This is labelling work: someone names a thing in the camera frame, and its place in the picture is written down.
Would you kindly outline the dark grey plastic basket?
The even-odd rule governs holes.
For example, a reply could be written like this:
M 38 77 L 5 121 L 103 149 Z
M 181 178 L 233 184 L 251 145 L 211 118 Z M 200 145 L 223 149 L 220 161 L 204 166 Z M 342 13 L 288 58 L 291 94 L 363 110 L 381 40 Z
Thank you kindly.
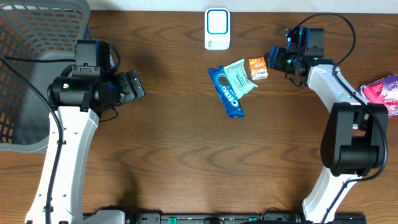
M 71 63 L 78 39 L 90 39 L 90 7 L 84 0 L 1 1 L 1 150 L 44 153 L 49 111 L 20 79 L 47 94 Z

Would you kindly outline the teal packet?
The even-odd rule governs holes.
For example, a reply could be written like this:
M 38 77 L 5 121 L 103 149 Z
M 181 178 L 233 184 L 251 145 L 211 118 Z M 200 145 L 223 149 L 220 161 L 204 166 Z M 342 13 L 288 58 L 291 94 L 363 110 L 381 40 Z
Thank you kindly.
M 245 60 L 242 58 L 237 62 L 223 67 L 229 84 L 231 85 L 238 99 L 249 93 L 252 89 L 258 87 L 257 84 L 250 81 L 250 79 L 248 78 L 244 63 Z

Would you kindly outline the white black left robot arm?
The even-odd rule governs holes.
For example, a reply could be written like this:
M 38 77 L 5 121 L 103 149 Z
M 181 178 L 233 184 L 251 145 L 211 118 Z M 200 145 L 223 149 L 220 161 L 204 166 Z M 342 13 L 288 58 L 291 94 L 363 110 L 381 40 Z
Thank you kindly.
M 88 152 L 102 112 L 145 95 L 137 72 L 73 65 L 51 83 L 44 101 L 50 110 L 49 141 L 37 195 L 26 223 L 125 222 L 112 210 L 84 218 L 83 182 Z

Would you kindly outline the white barcode scanner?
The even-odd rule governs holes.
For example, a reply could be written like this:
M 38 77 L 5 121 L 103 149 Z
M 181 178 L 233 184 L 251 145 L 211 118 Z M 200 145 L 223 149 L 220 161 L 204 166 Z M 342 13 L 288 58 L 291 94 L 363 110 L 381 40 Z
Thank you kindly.
M 226 50 L 231 42 L 231 14 L 226 8 L 212 7 L 205 11 L 205 48 Z

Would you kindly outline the purple red tissue pack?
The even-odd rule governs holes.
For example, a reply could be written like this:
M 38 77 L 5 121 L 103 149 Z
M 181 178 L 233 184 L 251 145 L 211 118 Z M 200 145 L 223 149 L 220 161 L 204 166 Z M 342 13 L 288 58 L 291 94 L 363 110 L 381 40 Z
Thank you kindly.
M 397 74 L 361 86 L 359 94 L 371 103 L 383 104 L 390 118 L 397 116 Z

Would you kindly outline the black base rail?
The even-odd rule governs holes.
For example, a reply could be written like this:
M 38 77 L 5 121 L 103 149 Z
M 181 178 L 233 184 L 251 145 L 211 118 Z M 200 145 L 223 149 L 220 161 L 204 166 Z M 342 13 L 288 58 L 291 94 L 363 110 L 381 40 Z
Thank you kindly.
M 86 223 L 126 223 L 126 224 L 240 224 L 240 223 L 306 223 L 298 213 L 269 211 L 263 215 L 165 215 L 159 213 L 129 214 L 116 211 L 113 218 L 111 210 L 101 210 L 92 217 L 85 217 Z

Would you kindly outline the orange tissue pocket pack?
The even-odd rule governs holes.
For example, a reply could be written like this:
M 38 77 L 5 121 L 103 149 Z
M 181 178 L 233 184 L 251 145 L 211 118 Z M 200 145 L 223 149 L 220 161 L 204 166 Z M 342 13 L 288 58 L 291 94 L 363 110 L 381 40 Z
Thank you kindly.
M 249 67 L 253 80 L 261 80 L 268 77 L 268 71 L 264 57 L 249 59 Z

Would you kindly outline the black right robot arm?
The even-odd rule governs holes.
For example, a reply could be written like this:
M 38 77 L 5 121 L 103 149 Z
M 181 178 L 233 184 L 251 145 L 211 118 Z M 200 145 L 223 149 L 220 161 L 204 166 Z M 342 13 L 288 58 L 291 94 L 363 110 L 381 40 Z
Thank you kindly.
M 320 146 L 323 168 L 302 211 L 308 222 L 332 222 L 351 188 L 384 170 L 388 110 L 359 96 L 332 59 L 272 47 L 265 60 L 269 69 L 299 76 L 329 111 Z

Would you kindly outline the blue snack bar wrapper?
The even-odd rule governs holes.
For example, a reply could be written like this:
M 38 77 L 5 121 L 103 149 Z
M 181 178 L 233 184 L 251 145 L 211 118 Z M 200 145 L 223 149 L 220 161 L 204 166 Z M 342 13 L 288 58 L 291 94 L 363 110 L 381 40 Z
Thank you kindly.
M 217 94 L 230 118 L 243 118 L 244 112 L 241 108 L 238 97 L 229 84 L 228 78 L 223 70 L 223 66 L 210 68 L 207 70 Z

